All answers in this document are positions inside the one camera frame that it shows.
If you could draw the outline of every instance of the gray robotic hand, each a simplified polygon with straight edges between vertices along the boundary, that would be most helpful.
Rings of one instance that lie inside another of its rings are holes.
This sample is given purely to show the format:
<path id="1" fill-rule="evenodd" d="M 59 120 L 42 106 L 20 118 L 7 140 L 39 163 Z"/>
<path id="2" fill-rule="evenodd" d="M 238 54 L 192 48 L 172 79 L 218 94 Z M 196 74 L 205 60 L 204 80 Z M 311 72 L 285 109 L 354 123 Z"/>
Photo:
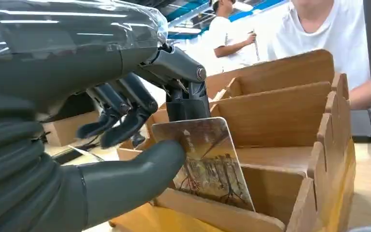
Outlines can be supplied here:
<path id="1" fill-rule="evenodd" d="M 155 9 L 117 0 L 0 0 L 0 231 L 77 232 L 164 191 L 185 161 L 175 141 L 131 161 L 59 166 L 35 138 L 82 91 L 105 114 L 79 136 L 129 138 L 157 109 L 139 78 L 166 90 L 171 121 L 209 117 L 205 70 L 165 44 L 166 27 Z"/>

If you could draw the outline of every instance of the ceiling light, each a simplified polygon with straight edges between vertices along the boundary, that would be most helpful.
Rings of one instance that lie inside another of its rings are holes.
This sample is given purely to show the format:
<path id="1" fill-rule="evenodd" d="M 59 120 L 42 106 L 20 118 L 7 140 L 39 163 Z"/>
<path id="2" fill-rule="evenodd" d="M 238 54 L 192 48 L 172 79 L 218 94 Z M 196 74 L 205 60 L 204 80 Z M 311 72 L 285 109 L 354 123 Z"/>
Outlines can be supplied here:
<path id="1" fill-rule="evenodd" d="M 234 4 L 234 8 L 240 11 L 251 11 L 253 9 L 253 6 L 247 3 L 238 1 Z"/>
<path id="2" fill-rule="evenodd" d="M 98 13 L 79 13 L 79 12 L 41 12 L 41 11 L 8 11 L 0 10 L 0 13 L 8 15 L 59 15 L 59 16 L 90 16 L 90 17 L 117 17 L 124 18 L 124 14 L 98 14 Z"/>
<path id="3" fill-rule="evenodd" d="M 201 32 L 201 29 L 198 29 L 198 28 L 181 28 L 181 27 L 174 27 L 174 28 L 170 28 L 170 29 L 169 29 L 169 32 L 198 34 L 198 33 Z"/>
<path id="4" fill-rule="evenodd" d="M 113 36 L 113 34 L 102 34 L 102 33 L 76 33 L 76 35 L 105 35 L 105 36 Z"/>

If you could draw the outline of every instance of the man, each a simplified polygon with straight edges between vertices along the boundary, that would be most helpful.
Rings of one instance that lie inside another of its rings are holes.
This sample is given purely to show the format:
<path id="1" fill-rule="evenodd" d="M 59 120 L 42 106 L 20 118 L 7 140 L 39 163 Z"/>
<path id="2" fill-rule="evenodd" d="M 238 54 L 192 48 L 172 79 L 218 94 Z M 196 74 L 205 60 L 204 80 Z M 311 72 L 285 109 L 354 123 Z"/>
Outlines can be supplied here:
<path id="1" fill-rule="evenodd" d="M 234 29 L 228 19 L 234 3 L 235 0 L 210 0 L 216 14 L 210 24 L 210 44 L 224 71 L 251 66 L 255 58 L 253 49 L 244 48 L 254 43 L 256 35 Z"/>
<path id="2" fill-rule="evenodd" d="M 363 0 L 292 0 L 267 49 L 269 60 L 328 50 L 335 71 L 347 74 L 351 108 L 371 106 Z"/>

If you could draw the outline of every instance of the white wall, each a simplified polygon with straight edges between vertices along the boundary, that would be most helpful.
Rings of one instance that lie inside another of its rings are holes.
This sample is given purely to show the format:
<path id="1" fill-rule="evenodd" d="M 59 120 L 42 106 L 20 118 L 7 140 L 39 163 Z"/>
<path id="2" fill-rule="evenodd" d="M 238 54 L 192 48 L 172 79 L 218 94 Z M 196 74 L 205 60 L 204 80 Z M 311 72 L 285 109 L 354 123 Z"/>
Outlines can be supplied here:
<path id="1" fill-rule="evenodd" d="M 260 61 L 264 61 L 266 57 L 267 40 L 273 36 L 275 29 L 280 25 L 283 15 L 288 11 L 288 4 L 289 1 L 286 0 L 260 13 L 232 22 L 241 31 L 248 33 L 253 29 L 255 30 Z M 208 75 L 217 74 L 222 71 L 222 68 L 216 64 L 217 58 L 214 55 L 214 51 L 209 49 L 209 31 L 195 39 L 178 40 L 176 42 L 180 43 L 177 45 L 185 50 L 189 56 L 204 65 Z M 254 45 L 252 46 L 253 56 L 256 57 L 255 47 Z"/>

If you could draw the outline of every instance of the wooden divider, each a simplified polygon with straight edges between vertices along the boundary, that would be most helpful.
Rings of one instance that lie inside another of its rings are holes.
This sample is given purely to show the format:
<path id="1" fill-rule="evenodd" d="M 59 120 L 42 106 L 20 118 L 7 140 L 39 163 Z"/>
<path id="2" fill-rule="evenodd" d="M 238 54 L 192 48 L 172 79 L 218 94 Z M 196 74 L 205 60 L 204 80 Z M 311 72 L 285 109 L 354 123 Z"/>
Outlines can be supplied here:
<path id="1" fill-rule="evenodd" d="M 332 171 L 337 172 L 338 165 L 343 162 L 344 151 L 346 147 L 343 146 L 344 140 L 349 141 L 349 138 L 343 133 L 343 128 L 341 127 L 341 119 L 339 113 L 338 97 L 335 91 L 332 91 L 328 95 L 328 101 L 325 108 L 325 112 L 330 114 L 331 120 L 331 133 L 332 133 L 332 153 L 328 157 L 328 162 L 332 163 Z"/>
<path id="2" fill-rule="evenodd" d="M 243 91 L 241 90 L 241 83 L 238 77 L 234 77 L 231 80 L 231 82 L 226 87 L 226 90 L 232 98 L 243 95 Z"/>
<path id="3" fill-rule="evenodd" d="M 156 206 L 173 209 L 227 232 L 284 232 L 278 219 L 221 204 L 168 188 L 155 200 Z"/>
<path id="4" fill-rule="evenodd" d="M 334 170 L 337 170 L 338 160 L 333 142 L 332 134 L 332 116 L 328 113 L 323 114 L 321 125 L 317 134 L 317 140 L 323 145 L 325 151 L 325 160 L 327 164 L 328 180 L 331 181 L 335 177 Z"/>
<path id="5" fill-rule="evenodd" d="M 331 90 L 329 82 L 218 101 L 236 146 L 313 146 Z"/>
<path id="6" fill-rule="evenodd" d="M 251 164 L 242 164 L 242 169 L 255 210 L 287 225 L 305 175 L 295 170 Z"/>
<path id="7" fill-rule="evenodd" d="M 316 208 L 319 210 L 325 203 L 326 190 L 328 189 L 325 151 L 324 146 L 320 142 L 314 143 L 306 173 L 309 178 L 314 180 Z"/>
<path id="8" fill-rule="evenodd" d="M 335 74 L 335 78 L 332 83 L 332 90 L 335 91 L 336 95 L 338 96 L 340 128 L 342 129 L 341 147 L 346 148 L 349 139 L 352 137 L 350 125 L 349 91 L 346 74 Z"/>
<path id="9" fill-rule="evenodd" d="M 286 232 L 310 232 L 316 222 L 313 180 L 304 179 Z"/>
<path id="10" fill-rule="evenodd" d="M 243 94 L 315 82 L 329 81 L 332 83 L 334 77 L 333 58 L 328 51 L 317 50 L 209 76 L 206 79 L 208 96 L 211 98 L 215 96 L 235 77 L 249 80 L 249 82 L 241 82 Z"/>

